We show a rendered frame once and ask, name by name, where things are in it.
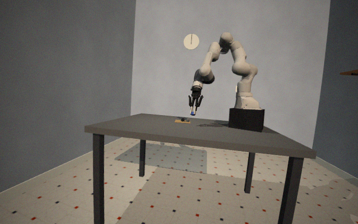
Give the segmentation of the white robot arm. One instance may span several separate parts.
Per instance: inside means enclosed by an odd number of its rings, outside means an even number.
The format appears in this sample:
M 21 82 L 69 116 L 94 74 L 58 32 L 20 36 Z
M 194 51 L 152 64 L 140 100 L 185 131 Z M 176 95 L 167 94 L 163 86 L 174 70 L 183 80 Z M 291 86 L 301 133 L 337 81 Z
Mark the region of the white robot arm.
M 203 64 L 200 69 L 195 72 L 193 85 L 190 88 L 192 91 L 194 87 L 201 88 L 203 84 L 211 84 L 215 77 L 211 70 L 211 62 L 218 60 L 220 54 L 226 54 L 231 50 L 234 63 L 232 72 L 236 75 L 242 76 L 237 83 L 236 103 L 234 108 L 239 109 L 256 109 L 260 108 L 259 102 L 253 98 L 251 93 L 251 83 L 254 76 L 258 73 L 257 66 L 246 63 L 246 53 L 240 42 L 234 41 L 232 35 L 228 32 L 222 33 L 220 41 L 211 43 L 209 51 L 205 56 Z

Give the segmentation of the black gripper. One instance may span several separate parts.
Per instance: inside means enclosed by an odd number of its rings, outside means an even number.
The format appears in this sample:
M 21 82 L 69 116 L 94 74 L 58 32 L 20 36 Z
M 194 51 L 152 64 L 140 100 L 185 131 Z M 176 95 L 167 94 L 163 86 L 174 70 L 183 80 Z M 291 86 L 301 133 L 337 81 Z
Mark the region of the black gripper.
M 190 106 L 190 114 L 193 111 L 193 106 L 194 106 L 194 101 L 196 99 L 196 103 L 195 103 L 195 109 L 194 109 L 194 115 L 196 115 L 196 111 L 197 111 L 197 107 L 200 106 L 201 101 L 203 99 L 203 95 L 201 95 L 201 88 L 198 87 L 194 87 L 192 94 L 189 97 L 189 106 Z M 193 97 L 193 100 L 191 102 L 191 97 Z M 198 98 L 200 97 L 199 101 Z

